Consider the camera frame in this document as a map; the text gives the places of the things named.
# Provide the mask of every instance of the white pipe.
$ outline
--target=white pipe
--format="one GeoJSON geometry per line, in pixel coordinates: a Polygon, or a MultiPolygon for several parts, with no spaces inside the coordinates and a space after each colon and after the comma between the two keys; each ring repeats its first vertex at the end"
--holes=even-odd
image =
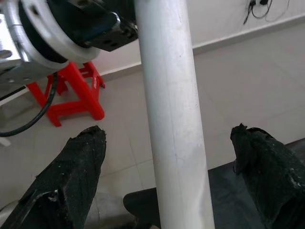
{"type": "Polygon", "coordinates": [[[135,7],[162,229],[214,229],[186,0],[135,7]]]}

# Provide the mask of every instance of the black cable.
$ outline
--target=black cable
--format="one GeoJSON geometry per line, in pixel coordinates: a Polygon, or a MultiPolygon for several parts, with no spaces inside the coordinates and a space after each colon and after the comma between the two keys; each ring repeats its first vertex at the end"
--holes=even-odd
{"type": "Polygon", "coordinates": [[[253,15],[253,17],[255,17],[256,19],[263,19],[263,18],[265,18],[266,16],[267,16],[267,14],[269,13],[269,11],[270,11],[270,8],[271,8],[271,6],[272,6],[272,2],[273,2],[273,0],[270,0],[270,4],[268,4],[267,5],[267,12],[264,14],[264,15],[262,15],[262,16],[256,16],[255,14],[254,14],[254,12],[253,12],[253,8],[254,7],[252,7],[251,8],[251,13],[252,13],[252,15],[253,15]]]}
{"type": "Polygon", "coordinates": [[[41,111],[36,115],[35,118],[33,118],[30,122],[28,122],[27,124],[15,129],[15,130],[5,132],[5,133],[0,132],[0,137],[10,137],[10,136],[20,134],[21,132],[26,131],[27,129],[31,128],[34,124],[36,124],[44,116],[44,114],[47,112],[47,110],[51,106],[53,99],[55,97],[55,94],[56,94],[57,82],[58,82],[58,74],[54,73],[53,74],[53,85],[52,85],[48,100],[47,100],[46,104],[44,105],[44,107],[41,109],[41,111]]]}

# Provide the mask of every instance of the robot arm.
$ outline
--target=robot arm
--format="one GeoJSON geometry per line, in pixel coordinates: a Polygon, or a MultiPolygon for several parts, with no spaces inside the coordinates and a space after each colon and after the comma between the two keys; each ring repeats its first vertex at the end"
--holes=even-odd
{"type": "Polygon", "coordinates": [[[5,0],[0,83],[28,84],[138,38],[133,0],[5,0]]]}

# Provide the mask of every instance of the red sawhorse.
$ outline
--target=red sawhorse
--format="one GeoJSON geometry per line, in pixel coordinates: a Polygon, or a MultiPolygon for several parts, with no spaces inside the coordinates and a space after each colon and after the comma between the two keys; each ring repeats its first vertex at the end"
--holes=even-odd
{"type": "MultiPolygon", "coordinates": [[[[67,81],[80,100],[50,106],[46,114],[55,126],[61,126],[60,116],[73,113],[89,111],[95,120],[101,120],[105,116],[104,110],[99,103],[99,87],[105,88],[104,80],[100,77],[92,62],[84,63],[83,65],[84,67],[79,69],[76,63],[70,62],[66,68],[58,72],[57,93],[61,95],[62,92],[68,90],[65,83],[67,81]],[[92,78],[91,88],[85,78],[92,78]]],[[[50,75],[48,76],[45,93],[42,92],[37,83],[27,85],[41,107],[47,102],[52,82],[53,76],[50,75]]]]}

